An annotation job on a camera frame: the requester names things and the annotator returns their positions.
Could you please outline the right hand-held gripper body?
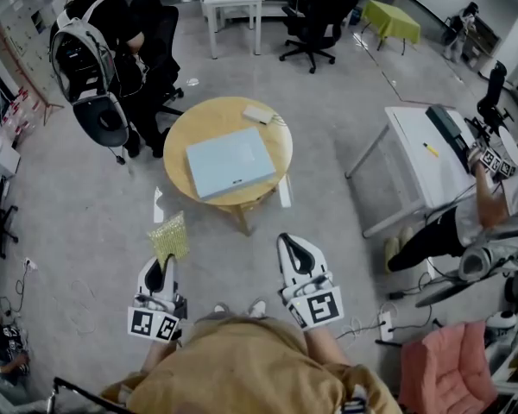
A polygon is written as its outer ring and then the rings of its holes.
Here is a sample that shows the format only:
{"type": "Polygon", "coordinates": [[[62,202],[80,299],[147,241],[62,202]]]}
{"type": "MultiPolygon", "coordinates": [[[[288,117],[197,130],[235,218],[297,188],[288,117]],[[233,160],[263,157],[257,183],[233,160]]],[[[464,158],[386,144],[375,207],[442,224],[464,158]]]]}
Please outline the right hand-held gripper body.
{"type": "Polygon", "coordinates": [[[344,317],[339,286],[332,274],[323,273],[279,291],[282,302],[302,331],[309,331],[344,317]]]}

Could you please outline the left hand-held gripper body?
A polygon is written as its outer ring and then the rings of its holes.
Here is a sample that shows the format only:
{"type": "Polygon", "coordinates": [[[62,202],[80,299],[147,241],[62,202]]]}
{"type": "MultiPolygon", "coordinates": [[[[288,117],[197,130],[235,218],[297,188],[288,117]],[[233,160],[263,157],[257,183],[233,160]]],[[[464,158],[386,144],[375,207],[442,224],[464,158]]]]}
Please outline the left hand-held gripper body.
{"type": "Polygon", "coordinates": [[[129,335],[155,342],[177,341],[182,334],[181,321],[187,319],[187,299],[178,292],[173,300],[138,292],[128,308],[129,335]]]}

